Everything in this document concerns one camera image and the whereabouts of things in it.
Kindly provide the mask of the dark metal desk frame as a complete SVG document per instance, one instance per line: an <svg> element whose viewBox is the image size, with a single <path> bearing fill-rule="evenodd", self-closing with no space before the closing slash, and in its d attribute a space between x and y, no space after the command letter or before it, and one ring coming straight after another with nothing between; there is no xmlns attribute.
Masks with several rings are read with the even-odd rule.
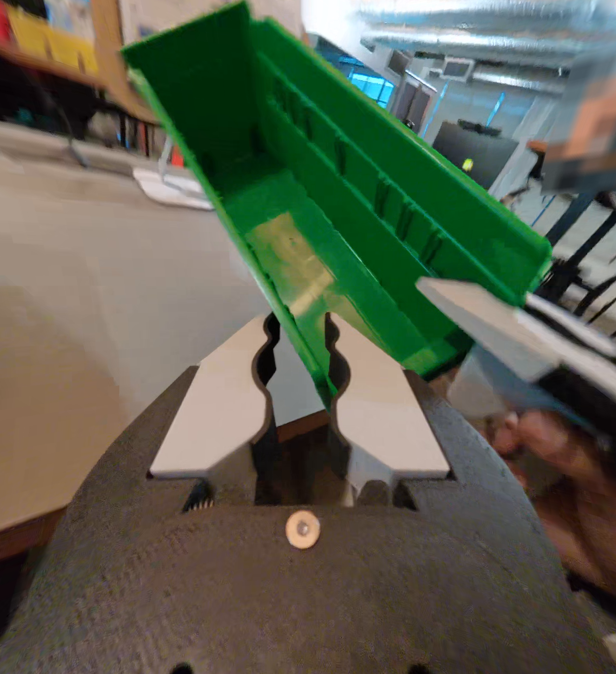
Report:
<svg viewBox="0 0 616 674"><path fill-rule="evenodd" d="M535 295L560 305L569 292L579 293L585 312L616 282L616 192L580 194L544 234L552 261Z"/></svg>

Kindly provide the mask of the small yellow bin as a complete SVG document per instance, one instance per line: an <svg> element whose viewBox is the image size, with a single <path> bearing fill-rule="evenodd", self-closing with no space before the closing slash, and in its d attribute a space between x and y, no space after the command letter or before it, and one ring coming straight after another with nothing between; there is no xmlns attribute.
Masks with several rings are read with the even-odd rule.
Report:
<svg viewBox="0 0 616 674"><path fill-rule="evenodd" d="M24 53L36 53L40 38L38 32L34 32L31 15L12 6L7 7L7 14L16 45Z"/></svg>
<svg viewBox="0 0 616 674"><path fill-rule="evenodd" d="M98 60L95 52L95 40L75 36L78 68L81 73L90 76L98 74Z"/></svg>
<svg viewBox="0 0 616 674"><path fill-rule="evenodd" d="M24 46L30 53L54 61L51 38L52 29L47 21L32 15L24 18Z"/></svg>
<svg viewBox="0 0 616 674"><path fill-rule="evenodd" d="M79 70L79 47L76 36L51 26L51 48L55 61Z"/></svg>

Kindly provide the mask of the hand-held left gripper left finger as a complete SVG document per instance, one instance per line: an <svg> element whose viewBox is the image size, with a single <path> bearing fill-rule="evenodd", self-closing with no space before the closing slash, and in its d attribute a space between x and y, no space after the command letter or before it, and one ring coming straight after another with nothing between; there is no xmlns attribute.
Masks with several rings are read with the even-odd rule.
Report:
<svg viewBox="0 0 616 674"><path fill-rule="evenodd" d="M254 493L254 449L274 426L276 316L259 315L197 366L149 468L156 479L200 478L215 493Z"/></svg>

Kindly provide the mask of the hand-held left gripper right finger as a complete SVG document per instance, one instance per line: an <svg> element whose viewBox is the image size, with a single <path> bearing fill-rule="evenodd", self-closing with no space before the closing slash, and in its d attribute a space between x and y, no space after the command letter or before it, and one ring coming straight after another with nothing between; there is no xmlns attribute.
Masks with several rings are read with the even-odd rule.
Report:
<svg viewBox="0 0 616 674"><path fill-rule="evenodd" d="M334 312L325 314L334 472L352 504L390 503L404 481L444 481L450 464L406 370Z"/></svg>

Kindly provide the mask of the silver ribbed duct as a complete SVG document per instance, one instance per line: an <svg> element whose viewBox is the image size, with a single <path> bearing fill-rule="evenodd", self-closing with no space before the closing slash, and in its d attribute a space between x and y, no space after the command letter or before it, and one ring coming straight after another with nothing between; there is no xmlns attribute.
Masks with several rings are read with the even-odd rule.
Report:
<svg viewBox="0 0 616 674"><path fill-rule="evenodd" d="M600 1L369 1L354 13L363 40L385 45L574 51Z"/></svg>

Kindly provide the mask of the tall upright monitor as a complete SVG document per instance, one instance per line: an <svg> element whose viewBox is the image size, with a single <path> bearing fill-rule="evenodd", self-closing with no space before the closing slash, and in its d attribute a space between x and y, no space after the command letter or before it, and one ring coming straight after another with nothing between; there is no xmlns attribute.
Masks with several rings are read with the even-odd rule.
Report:
<svg viewBox="0 0 616 674"><path fill-rule="evenodd" d="M426 111L437 89L422 80L405 78L397 96L395 116L417 136L422 130Z"/></svg>

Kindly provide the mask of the person's right hand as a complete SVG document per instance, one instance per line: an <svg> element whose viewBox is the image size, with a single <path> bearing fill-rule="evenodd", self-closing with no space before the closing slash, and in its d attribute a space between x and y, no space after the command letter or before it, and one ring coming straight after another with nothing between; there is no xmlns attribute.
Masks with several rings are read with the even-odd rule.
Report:
<svg viewBox="0 0 616 674"><path fill-rule="evenodd" d="M521 450L562 475L533 499L534 508L565 569L616 597L616 480L600 462L595 441L546 410L510 412L486 428L490 446L524 489Z"/></svg>

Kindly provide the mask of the wide black monitor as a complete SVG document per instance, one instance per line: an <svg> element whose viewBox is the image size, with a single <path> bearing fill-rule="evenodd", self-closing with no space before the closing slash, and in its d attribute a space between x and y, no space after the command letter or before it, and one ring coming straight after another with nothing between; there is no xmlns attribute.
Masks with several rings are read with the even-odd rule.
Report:
<svg viewBox="0 0 616 674"><path fill-rule="evenodd" d="M473 181L489 190L519 146L500 130L443 121L432 147Z"/></svg>

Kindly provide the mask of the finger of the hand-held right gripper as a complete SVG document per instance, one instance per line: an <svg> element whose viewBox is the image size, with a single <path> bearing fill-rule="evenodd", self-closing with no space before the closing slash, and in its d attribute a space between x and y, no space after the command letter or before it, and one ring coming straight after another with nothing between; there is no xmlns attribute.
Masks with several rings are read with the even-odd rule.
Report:
<svg viewBox="0 0 616 674"><path fill-rule="evenodd" d="M577 346L604 358L616 358L616 342L590 325L584 324L566 309L538 295L527 295L526 313Z"/></svg>
<svg viewBox="0 0 616 674"><path fill-rule="evenodd" d="M436 308L484 350L526 382L537 382L559 369L563 361L553 346L543 343L519 320L521 312L478 284L420 278L416 288Z"/></svg>

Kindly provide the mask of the wooden document stand white base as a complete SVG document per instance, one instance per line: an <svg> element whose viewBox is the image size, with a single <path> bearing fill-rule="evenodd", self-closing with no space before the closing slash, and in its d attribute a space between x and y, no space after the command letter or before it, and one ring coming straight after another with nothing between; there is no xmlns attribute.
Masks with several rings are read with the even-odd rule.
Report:
<svg viewBox="0 0 616 674"><path fill-rule="evenodd" d="M135 119L143 123L156 122L152 112L131 85L125 61L120 54L124 40L119 2L90 1L90 12L95 32L98 73L107 93ZM213 206L197 180L170 173L168 162L176 148L174 140L166 133L157 166L151 169L133 169L135 182L155 203L213 211Z"/></svg>

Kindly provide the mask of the green plastic bin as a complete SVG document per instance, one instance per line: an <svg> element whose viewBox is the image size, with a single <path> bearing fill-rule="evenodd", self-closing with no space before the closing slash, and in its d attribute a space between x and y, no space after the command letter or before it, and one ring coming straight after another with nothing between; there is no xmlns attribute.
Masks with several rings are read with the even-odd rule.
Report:
<svg viewBox="0 0 616 674"><path fill-rule="evenodd" d="M434 377L472 340L419 278L475 282L521 306L547 271L543 236L245 2L120 53L325 406L327 312Z"/></svg>

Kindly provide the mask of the grey desk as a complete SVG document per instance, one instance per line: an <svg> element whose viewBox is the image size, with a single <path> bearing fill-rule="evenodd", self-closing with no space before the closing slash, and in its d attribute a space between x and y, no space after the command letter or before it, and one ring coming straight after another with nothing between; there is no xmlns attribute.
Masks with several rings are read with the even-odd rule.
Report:
<svg viewBox="0 0 616 674"><path fill-rule="evenodd" d="M127 152L0 123L0 533L60 513L108 447L270 306L213 212Z"/></svg>

